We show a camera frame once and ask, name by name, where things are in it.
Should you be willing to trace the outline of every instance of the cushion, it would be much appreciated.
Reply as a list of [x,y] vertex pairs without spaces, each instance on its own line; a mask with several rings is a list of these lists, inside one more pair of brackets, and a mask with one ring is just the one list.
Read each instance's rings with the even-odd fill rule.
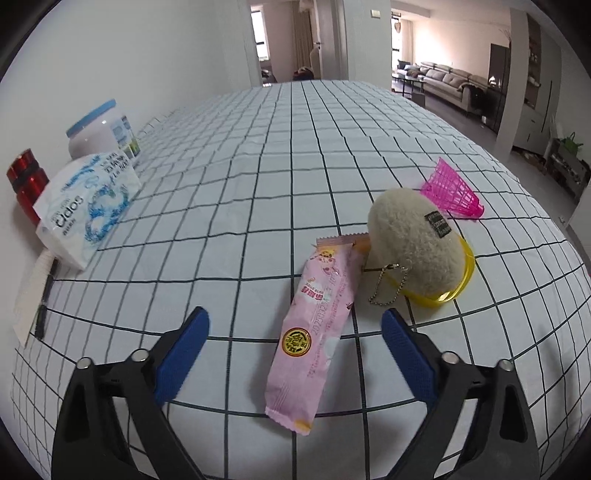
[[454,98],[461,99],[462,92],[458,91],[458,89],[448,85],[447,83],[438,82],[437,80],[425,77],[425,87],[430,87],[431,89],[427,88],[428,91],[434,91],[434,93],[441,92],[445,95],[452,96]]
[[443,93],[450,95],[454,98],[462,98],[462,92],[458,91],[457,88],[448,85],[447,83],[440,83],[437,88],[441,90]]
[[443,77],[443,83],[447,83],[448,85],[451,84],[453,79],[456,79],[459,77],[456,77],[453,73],[446,73],[445,76]]
[[463,77],[465,79],[469,78],[470,75],[472,75],[470,72],[467,72],[466,70],[460,70],[460,69],[452,69],[452,73],[454,75],[458,75],[459,77]]
[[451,82],[448,82],[448,83],[452,87],[460,89],[460,87],[462,87],[462,85],[464,85],[465,83],[468,83],[468,82],[466,81],[466,79],[463,79],[462,77],[455,77]]
[[443,81],[443,77],[445,77],[445,72],[440,72],[438,70],[429,70],[426,76],[433,80],[439,80],[441,82]]
[[474,83],[476,86],[484,87],[484,88],[488,87],[488,82],[486,81],[486,78],[481,77],[479,75],[470,75],[469,80],[472,83]]

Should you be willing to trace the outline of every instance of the pink shuttlecock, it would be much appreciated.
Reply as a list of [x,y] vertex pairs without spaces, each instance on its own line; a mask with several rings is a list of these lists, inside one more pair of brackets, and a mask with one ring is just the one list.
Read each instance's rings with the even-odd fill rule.
[[439,158],[435,172],[423,185],[421,193],[440,210],[455,212],[466,218],[480,218],[484,213],[484,206],[476,194],[442,158]]

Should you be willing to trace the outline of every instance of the grid pattern tablecloth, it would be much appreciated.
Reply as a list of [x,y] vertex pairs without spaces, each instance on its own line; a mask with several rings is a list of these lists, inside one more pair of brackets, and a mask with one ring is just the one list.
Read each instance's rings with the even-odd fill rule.
[[[381,339],[383,308],[367,301],[381,267],[371,257],[309,437],[264,416],[265,383],[315,239],[365,231],[377,195],[419,189],[439,157],[485,205],[482,219],[451,222],[477,269],[439,310],[404,298],[395,306],[441,351],[481,365],[513,359],[541,471],[558,465],[591,413],[589,278],[546,212],[485,150],[410,101],[355,82],[255,88],[148,128],[143,189],[85,272],[60,269],[44,342],[31,338],[16,354],[11,414],[45,477],[75,361],[149,348],[196,305],[210,313],[210,338],[165,412],[208,478],[384,476],[426,409]],[[150,471],[125,404],[118,408]],[[466,405],[439,473],[457,460],[473,409]]]

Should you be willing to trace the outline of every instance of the blue jar lid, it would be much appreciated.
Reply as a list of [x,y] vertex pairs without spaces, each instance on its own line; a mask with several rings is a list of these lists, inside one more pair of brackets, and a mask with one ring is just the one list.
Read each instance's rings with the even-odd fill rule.
[[100,117],[103,113],[105,113],[108,110],[111,110],[116,104],[117,104],[117,102],[115,102],[115,99],[112,98],[108,102],[103,103],[100,107],[95,108],[88,115],[83,116],[80,120],[78,120],[74,125],[72,125],[66,131],[67,137],[72,138],[80,130],[82,130],[84,127],[89,125],[92,121],[94,121],[98,117]]

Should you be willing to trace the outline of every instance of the beige plush toy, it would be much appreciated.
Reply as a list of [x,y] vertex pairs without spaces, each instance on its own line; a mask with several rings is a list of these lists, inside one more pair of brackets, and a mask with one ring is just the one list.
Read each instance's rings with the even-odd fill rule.
[[[419,192],[395,189],[381,194],[369,211],[368,229],[374,255],[383,265],[409,269],[406,290],[433,298],[462,281],[465,255],[460,239]],[[404,275],[400,270],[388,274],[398,282]]]

